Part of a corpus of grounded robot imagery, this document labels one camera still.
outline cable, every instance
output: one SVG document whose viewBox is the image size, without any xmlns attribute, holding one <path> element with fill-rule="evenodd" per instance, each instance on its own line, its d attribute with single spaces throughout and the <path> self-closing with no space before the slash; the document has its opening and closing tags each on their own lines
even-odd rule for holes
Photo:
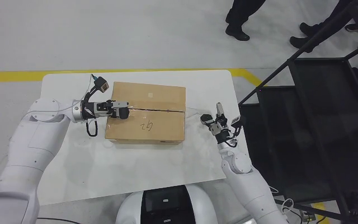
<svg viewBox="0 0 358 224">
<path fill-rule="evenodd" d="M 324 216 L 321 220 L 319 220 L 319 221 L 316 222 L 315 224 L 319 224 L 319 223 L 322 222 L 325 218 L 326 218 L 326 216 Z"/>
<path fill-rule="evenodd" d="M 21 120 L 29 113 L 34 113 L 34 112 L 60 112 L 60 111 L 64 111 L 64 110 L 67 110 L 67 109 L 70 109 L 72 108 L 73 106 L 76 106 L 79 102 L 81 102 L 81 100 L 83 100 L 83 98 L 87 95 L 87 92 L 88 90 L 90 89 L 90 86 L 91 86 L 91 79 L 92 79 L 92 75 L 89 76 L 89 84 L 88 84 L 88 87 L 87 87 L 87 90 L 86 90 L 86 93 L 84 93 L 84 95 L 82 96 L 82 98 L 80 100 L 78 100 L 77 103 L 73 104 L 72 102 L 72 105 L 65 108 L 65 109 L 61 109 L 61 110 L 48 110 L 48 111 L 45 111 L 45 110 L 32 110 L 32 111 L 29 111 L 27 112 L 24 116 L 22 116 Z"/>
<path fill-rule="evenodd" d="M 96 127 L 96 132 L 95 134 L 91 134 L 90 133 L 90 129 L 88 127 L 88 122 L 86 122 L 86 131 L 87 131 L 87 134 L 90 136 L 90 137 L 95 137 L 98 135 L 98 125 L 97 125 L 97 120 L 95 120 L 95 127 Z"/>
<path fill-rule="evenodd" d="M 288 201 L 292 202 L 292 205 L 290 207 L 285 206 L 285 203 L 288 202 Z M 284 202 L 281 205 L 281 212 L 283 214 L 285 214 L 286 212 L 284 212 L 284 209 L 287 208 L 290 211 L 291 209 L 293 209 L 293 205 L 294 205 L 294 201 L 291 198 L 288 198 L 288 199 L 284 200 Z"/>
<path fill-rule="evenodd" d="M 71 220 L 63 220 L 61 218 L 37 218 L 38 220 L 57 220 L 57 221 L 63 221 L 63 222 L 70 222 L 70 223 L 74 223 L 74 224 L 80 224 L 79 222 L 74 222 Z"/>
<path fill-rule="evenodd" d="M 271 192 L 271 193 L 274 193 L 274 194 L 278 194 L 279 193 L 279 190 L 277 190 L 276 188 L 273 188 L 271 186 L 269 186 L 272 190 L 274 190 L 274 192 Z"/>
<path fill-rule="evenodd" d="M 231 148 L 235 148 L 237 146 L 237 142 L 232 146 L 231 144 L 229 144 L 227 141 L 225 141 L 225 143 L 230 146 Z"/>
<path fill-rule="evenodd" d="M 296 214 L 298 217 L 300 217 L 300 220 L 301 220 L 300 224 L 302 224 L 302 222 L 303 222 L 302 217 L 299 214 L 297 214 L 296 212 L 292 211 L 292 210 L 290 210 L 290 212 L 292 212 L 293 214 Z"/>
</svg>

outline black shoe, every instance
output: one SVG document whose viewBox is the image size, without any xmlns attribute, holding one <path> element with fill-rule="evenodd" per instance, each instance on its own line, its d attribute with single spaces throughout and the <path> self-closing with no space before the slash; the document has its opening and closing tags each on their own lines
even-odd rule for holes
<svg viewBox="0 0 358 224">
<path fill-rule="evenodd" d="M 226 16 L 225 22 L 229 24 L 231 22 L 231 10 L 229 10 L 228 15 Z"/>
<path fill-rule="evenodd" d="M 301 48 L 305 43 L 307 43 L 308 40 L 309 40 L 309 38 L 295 38 L 294 36 L 292 36 L 290 38 L 290 43 L 295 48 Z M 306 48 L 305 52 L 311 53 L 315 47 L 316 46 L 312 45 L 309 48 Z"/>
<path fill-rule="evenodd" d="M 348 32 L 358 32 L 358 25 L 357 24 L 348 24 L 347 26 L 345 26 L 345 29 Z"/>
<path fill-rule="evenodd" d="M 300 24 L 300 30 L 309 38 L 314 36 L 318 32 L 319 28 L 320 26 L 317 24 L 313 26 L 309 26 L 304 22 Z"/>
<path fill-rule="evenodd" d="M 233 36 L 237 40 L 240 41 L 248 41 L 250 39 L 249 35 L 245 34 L 241 27 L 238 29 L 233 29 L 230 27 L 230 25 L 225 30 L 226 34 L 229 36 Z"/>
</svg>

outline black metal stairs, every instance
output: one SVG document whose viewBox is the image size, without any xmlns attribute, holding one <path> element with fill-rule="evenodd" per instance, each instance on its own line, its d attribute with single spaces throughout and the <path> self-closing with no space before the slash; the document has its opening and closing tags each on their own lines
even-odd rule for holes
<svg viewBox="0 0 358 224">
<path fill-rule="evenodd" d="M 295 86 L 257 88 L 258 104 L 239 105 L 253 165 L 295 203 L 344 201 L 358 190 L 357 77 L 344 58 L 288 66 Z"/>
</svg>

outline white cable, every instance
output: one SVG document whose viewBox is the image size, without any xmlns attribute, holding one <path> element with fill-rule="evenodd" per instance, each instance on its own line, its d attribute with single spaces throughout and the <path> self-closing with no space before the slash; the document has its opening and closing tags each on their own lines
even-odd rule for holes
<svg viewBox="0 0 358 224">
<path fill-rule="evenodd" d="M 285 206 L 285 203 L 288 202 L 288 201 L 291 201 L 291 202 L 292 202 L 292 205 L 291 205 L 290 207 Z M 291 210 L 293 209 L 293 205 L 294 205 L 294 202 L 293 202 L 293 200 L 292 200 L 291 198 L 288 198 L 288 199 L 284 200 L 284 202 L 283 202 L 282 205 L 281 205 L 281 212 L 282 212 L 282 214 L 286 214 L 286 213 L 288 213 L 289 211 L 291 211 Z"/>
<path fill-rule="evenodd" d="M 271 186 L 269 186 L 272 190 L 274 190 L 274 192 L 271 192 L 271 193 L 274 193 L 274 194 L 277 194 L 279 192 L 279 190 L 277 190 L 276 188 L 273 188 Z"/>
<path fill-rule="evenodd" d="M 89 125 L 92 121 L 97 121 L 97 118 L 87 119 L 87 120 L 86 120 L 86 122 L 88 123 L 88 125 Z"/>
<path fill-rule="evenodd" d="M 277 193 L 279 192 L 279 190 L 277 190 L 276 188 L 273 188 L 273 187 L 271 187 L 271 186 L 269 186 L 269 187 L 270 187 L 272 190 L 274 190 L 274 192 L 271 191 L 272 193 L 277 194 Z M 288 201 L 291 201 L 291 202 L 292 202 L 292 205 L 291 205 L 290 207 L 285 206 L 285 204 L 286 204 Z M 294 205 L 294 201 L 293 201 L 291 198 L 288 198 L 288 199 L 284 200 L 284 202 L 283 202 L 282 205 L 281 205 L 281 213 L 282 213 L 282 214 L 288 213 L 289 211 L 291 211 L 291 210 L 293 209 L 293 205 Z"/>
<path fill-rule="evenodd" d="M 87 90 L 86 92 L 84 93 L 84 95 L 82 96 L 82 98 L 80 100 L 77 101 L 77 103 L 73 104 L 72 102 L 72 105 L 65 108 L 65 109 L 61 109 L 61 110 L 48 110 L 48 111 L 45 111 L 45 110 L 32 110 L 32 111 L 29 111 L 27 112 L 24 116 L 22 116 L 21 120 L 29 113 L 37 113 L 37 112 L 60 112 L 60 111 L 64 111 L 64 110 L 67 110 L 67 109 L 70 109 L 72 108 L 73 106 L 76 106 L 79 102 L 81 102 L 81 100 L 83 100 L 83 98 L 86 96 L 88 90 L 90 89 L 90 86 L 91 86 L 91 79 L 92 79 L 92 75 L 89 76 L 89 84 L 88 84 L 88 87 L 87 87 Z"/>
</svg>

